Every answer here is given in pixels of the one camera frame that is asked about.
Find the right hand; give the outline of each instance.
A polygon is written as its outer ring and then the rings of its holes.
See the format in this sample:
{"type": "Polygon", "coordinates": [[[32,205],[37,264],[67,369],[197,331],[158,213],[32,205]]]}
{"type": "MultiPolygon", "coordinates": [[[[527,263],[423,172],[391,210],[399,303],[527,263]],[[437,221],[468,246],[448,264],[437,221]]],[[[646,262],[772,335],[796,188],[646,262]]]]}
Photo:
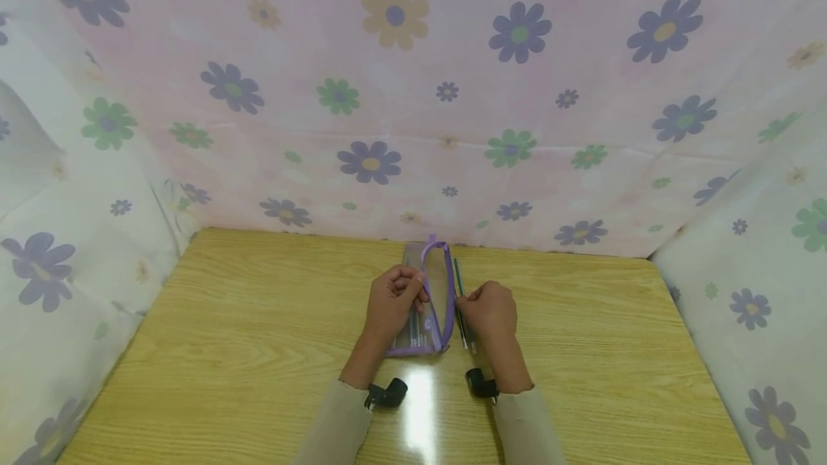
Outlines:
{"type": "Polygon", "coordinates": [[[464,320],[483,341],[502,341],[517,336],[517,304],[511,290],[488,281],[469,296],[457,298],[464,320]]]}

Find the table surface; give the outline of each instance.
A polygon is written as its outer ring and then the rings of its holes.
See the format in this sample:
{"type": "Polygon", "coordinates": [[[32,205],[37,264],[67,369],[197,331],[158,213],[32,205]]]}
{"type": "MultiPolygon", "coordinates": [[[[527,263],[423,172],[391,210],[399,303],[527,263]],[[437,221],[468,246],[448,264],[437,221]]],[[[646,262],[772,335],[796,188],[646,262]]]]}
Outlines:
{"type": "MultiPolygon", "coordinates": [[[[60,463],[286,464],[359,334],[370,281],[402,243],[203,230],[60,463]]],[[[647,260],[452,248],[468,289],[513,290],[518,338],[570,464],[749,464],[647,260]]],[[[408,384],[358,464],[501,464],[478,364],[386,360],[408,384]]]]}

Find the left hand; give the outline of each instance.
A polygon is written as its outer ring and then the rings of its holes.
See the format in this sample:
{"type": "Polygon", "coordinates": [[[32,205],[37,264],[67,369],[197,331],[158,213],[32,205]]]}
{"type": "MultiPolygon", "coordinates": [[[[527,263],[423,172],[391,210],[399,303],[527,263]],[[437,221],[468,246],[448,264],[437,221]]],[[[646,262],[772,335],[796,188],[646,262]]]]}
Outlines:
{"type": "Polygon", "coordinates": [[[408,322],[411,305],[424,312],[429,301],[424,281],[425,273],[401,264],[377,276],[370,285],[363,336],[387,349],[408,322]]]}

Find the green flower print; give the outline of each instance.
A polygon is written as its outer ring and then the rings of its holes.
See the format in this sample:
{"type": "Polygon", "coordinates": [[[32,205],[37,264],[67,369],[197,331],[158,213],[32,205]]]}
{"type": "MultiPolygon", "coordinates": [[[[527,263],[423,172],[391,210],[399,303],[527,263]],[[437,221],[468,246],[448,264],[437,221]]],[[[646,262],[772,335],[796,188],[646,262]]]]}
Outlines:
{"type": "Polygon", "coordinates": [[[215,141],[209,138],[206,130],[198,128],[193,123],[173,123],[169,132],[181,144],[187,144],[192,149],[209,148],[215,141]]]}
{"type": "Polygon", "coordinates": [[[489,138],[488,145],[491,149],[485,152],[486,159],[494,160],[494,167],[507,164],[511,168],[518,161],[531,157],[529,149],[537,145],[537,141],[531,138],[531,132],[521,131],[517,134],[513,129],[506,129],[502,138],[489,138]]]}
{"type": "Polygon", "coordinates": [[[127,115],[124,105],[109,105],[109,101],[103,97],[94,100],[92,108],[84,108],[83,117],[87,118],[89,124],[81,128],[80,134],[86,138],[96,138],[95,148],[101,150],[119,150],[121,141],[129,140],[135,134],[127,126],[138,126],[135,119],[127,115]]]}
{"type": "Polygon", "coordinates": [[[803,115],[804,113],[793,112],[787,117],[776,118],[774,121],[770,121],[767,128],[758,132],[758,143],[772,142],[803,115]]]}
{"type": "Polygon", "coordinates": [[[577,151],[571,164],[575,169],[591,169],[592,166],[598,166],[609,154],[605,149],[606,146],[588,145],[582,151],[577,151]]]}
{"type": "Polygon", "coordinates": [[[347,81],[339,79],[337,81],[327,78],[324,80],[324,86],[317,86],[316,91],[319,92],[319,102],[322,106],[330,108],[330,113],[338,116],[339,113],[344,113],[349,116],[355,108],[359,108],[359,92],[354,88],[349,88],[347,81]]]}
{"type": "Polygon", "coordinates": [[[667,187],[668,184],[670,184],[670,183],[671,183],[671,178],[670,177],[657,178],[657,180],[652,181],[652,187],[655,188],[655,189],[662,189],[664,187],[667,187]]]}
{"type": "Polygon", "coordinates": [[[285,151],[284,157],[285,159],[292,161],[293,164],[300,164],[302,162],[302,158],[299,156],[298,153],[295,153],[295,151],[285,151]]]}
{"type": "Polygon", "coordinates": [[[706,297],[709,298],[709,300],[712,300],[718,296],[718,286],[715,286],[714,282],[709,282],[709,284],[706,285],[704,292],[706,293],[706,297]]]}
{"type": "Polygon", "coordinates": [[[804,248],[808,252],[827,249],[827,200],[818,198],[813,202],[812,210],[801,209],[795,215],[801,221],[793,227],[795,237],[806,237],[804,248]]]}

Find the white fabric side panel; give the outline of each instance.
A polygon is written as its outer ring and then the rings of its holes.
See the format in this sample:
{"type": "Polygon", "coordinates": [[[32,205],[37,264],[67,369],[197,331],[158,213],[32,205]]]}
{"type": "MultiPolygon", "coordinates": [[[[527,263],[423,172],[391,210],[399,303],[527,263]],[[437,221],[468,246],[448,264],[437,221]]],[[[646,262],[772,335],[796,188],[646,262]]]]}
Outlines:
{"type": "Polygon", "coordinates": [[[826,111],[653,258],[757,465],[827,464],[826,111]]]}

